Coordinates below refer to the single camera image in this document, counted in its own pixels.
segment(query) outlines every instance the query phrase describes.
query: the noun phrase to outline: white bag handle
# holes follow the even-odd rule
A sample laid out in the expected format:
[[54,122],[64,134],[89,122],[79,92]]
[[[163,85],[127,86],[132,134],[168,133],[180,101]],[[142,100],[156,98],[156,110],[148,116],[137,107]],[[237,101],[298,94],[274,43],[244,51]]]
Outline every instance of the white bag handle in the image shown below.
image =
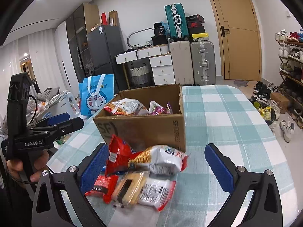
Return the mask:
[[101,86],[103,84],[103,81],[104,81],[104,78],[105,78],[105,74],[102,74],[100,79],[99,79],[99,82],[98,82],[98,85],[97,85],[97,88],[96,88],[96,91],[91,93],[91,76],[88,77],[88,80],[87,80],[87,88],[88,88],[88,92],[91,96],[94,96],[96,93],[99,93],[100,92],[100,89],[101,89]]

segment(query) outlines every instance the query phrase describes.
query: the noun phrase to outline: blue tote bag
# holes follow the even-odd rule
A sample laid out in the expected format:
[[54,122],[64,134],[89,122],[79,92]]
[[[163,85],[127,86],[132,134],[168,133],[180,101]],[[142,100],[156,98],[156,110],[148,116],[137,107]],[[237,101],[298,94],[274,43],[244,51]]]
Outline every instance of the blue tote bag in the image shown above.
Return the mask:
[[114,97],[114,75],[89,76],[79,84],[82,115],[93,115]]

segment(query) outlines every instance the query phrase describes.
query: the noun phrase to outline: white curtain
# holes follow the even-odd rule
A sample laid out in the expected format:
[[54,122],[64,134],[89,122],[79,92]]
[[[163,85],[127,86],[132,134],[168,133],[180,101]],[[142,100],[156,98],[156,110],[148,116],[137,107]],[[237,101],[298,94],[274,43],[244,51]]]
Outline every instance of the white curtain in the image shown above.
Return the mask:
[[18,41],[13,41],[0,48],[0,115],[1,119],[7,112],[7,98],[11,76],[21,72],[18,57]]
[[34,74],[41,92],[47,88],[67,88],[59,69],[52,29],[28,35],[28,48]]

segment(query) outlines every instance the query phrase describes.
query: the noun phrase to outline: screw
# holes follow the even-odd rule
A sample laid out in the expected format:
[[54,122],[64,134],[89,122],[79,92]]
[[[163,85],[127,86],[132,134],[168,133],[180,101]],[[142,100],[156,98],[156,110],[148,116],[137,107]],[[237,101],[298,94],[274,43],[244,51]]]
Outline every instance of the screw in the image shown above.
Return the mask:
[[239,171],[239,172],[242,172],[242,173],[243,173],[243,172],[246,171],[246,169],[245,169],[244,166],[238,166],[237,168],[238,168],[238,171]]
[[70,171],[71,173],[73,173],[76,169],[77,169],[76,166],[71,166],[71,167],[69,168],[69,171]]
[[48,174],[48,170],[44,170],[41,174],[42,176],[46,176]]
[[271,176],[273,173],[271,170],[266,170],[267,175]]

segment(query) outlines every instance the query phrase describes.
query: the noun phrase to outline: teal suitcase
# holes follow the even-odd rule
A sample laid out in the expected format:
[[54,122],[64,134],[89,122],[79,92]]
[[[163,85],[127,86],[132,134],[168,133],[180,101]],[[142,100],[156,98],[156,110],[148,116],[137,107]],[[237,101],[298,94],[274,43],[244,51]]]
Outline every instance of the teal suitcase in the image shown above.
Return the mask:
[[187,22],[181,3],[165,6],[167,21],[171,37],[189,39]]

